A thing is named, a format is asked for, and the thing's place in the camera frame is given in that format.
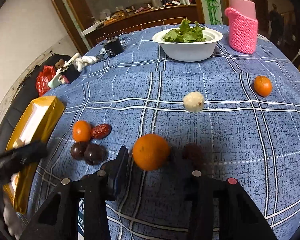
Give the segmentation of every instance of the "wooden counter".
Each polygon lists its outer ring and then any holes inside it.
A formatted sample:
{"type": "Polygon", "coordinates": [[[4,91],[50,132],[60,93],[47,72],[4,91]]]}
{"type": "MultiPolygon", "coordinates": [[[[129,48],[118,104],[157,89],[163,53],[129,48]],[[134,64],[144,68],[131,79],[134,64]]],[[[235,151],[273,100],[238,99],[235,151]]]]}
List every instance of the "wooden counter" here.
{"type": "Polygon", "coordinates": [[[121,33],[130,33],[159,25],[180,24],[183,19],[188,19],[193,23],[198,21],[197,5],[169,6],[139,12],[97,27],[85,37],[91,46],[95,46],[106,37],[114,37],[121,33]]]}

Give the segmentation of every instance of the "silver screw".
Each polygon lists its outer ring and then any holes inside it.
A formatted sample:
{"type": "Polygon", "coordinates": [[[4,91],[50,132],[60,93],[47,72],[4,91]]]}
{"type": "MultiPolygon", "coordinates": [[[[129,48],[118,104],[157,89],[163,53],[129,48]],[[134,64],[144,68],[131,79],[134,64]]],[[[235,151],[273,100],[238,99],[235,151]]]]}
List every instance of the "silver screw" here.
{"type": "Polygon", "coordinates": [[[103,177],[105,174],[106,174],[106,171],[104,171],[104,170],[97,171],[97,175],[99,177],[103,177]]]}
{"type": "Polygon", "coordinates": [[[202,175],[201,171],[192,171],[192,175],[195,177],[200,177],[202,175]]]}
{"type": "Polygon", "coordinates": [[[70,183],[70,179],[68,179],[68,178],[65,178],[65,179],[63,179],[62,181],[61,181],[61,184],[62,185],[67,185],[67,184],[69,184],[70,183]]]}

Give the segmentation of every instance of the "pink bottle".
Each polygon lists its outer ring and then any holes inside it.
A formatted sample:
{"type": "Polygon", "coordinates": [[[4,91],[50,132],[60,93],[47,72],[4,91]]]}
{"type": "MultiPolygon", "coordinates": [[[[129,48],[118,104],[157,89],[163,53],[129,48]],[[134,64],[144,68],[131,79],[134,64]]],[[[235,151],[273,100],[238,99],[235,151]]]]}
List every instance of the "pink bottle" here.
{"type": "Polygon", "coordinates": [[[252,54],[256,50],[258,20],[252,0],[229,0],[225,15],[229,18],[229,45],[232,49],[252,54]]]}
{"type": "Polygon", "coordinates": [[[256,19],[256,5],[252,0],[229,0],[229,6],[246,17],[256,19]]]}

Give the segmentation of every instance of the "lettuce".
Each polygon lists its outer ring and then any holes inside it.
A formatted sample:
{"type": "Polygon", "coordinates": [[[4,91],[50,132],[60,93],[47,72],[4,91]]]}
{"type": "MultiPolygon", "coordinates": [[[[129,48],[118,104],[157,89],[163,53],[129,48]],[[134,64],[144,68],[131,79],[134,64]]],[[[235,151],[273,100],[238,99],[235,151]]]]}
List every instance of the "lettuce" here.
{"type": "Polygon", "coordinates": [[[195,27],[191,28],[189,23],[191,21],[183,19],[178,29],[172,29],[163,36],[165,42],[200,42],[205,41],[202,31],[205,27],[200,27],[198,22],[195,21],[195,27]]]}

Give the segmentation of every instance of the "large orange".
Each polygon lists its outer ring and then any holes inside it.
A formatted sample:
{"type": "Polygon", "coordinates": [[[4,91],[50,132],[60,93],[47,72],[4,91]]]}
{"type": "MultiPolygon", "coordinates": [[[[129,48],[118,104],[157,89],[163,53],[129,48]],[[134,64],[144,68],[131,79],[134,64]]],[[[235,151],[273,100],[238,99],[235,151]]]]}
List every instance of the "large orange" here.
{"type": "Polygon", "coordinates": [[[73,126],[72,137],[76,142],[88,142],[91,139],[91,125],[84,120],[73,126]]]}
{"type": "Polygon", "coordinates": [[[257,76],[254,80],[254,89],[262,97],[267,97],[272,91],[270,79],[265,76],[257,76]]]}
{"type": "Polygon", "coordinates": [[[170,154],[170,147],[165,139],[153,133],[141,136],[134,144],[132,156],[134,162],[145,171],[160,168],[170,154]]]}

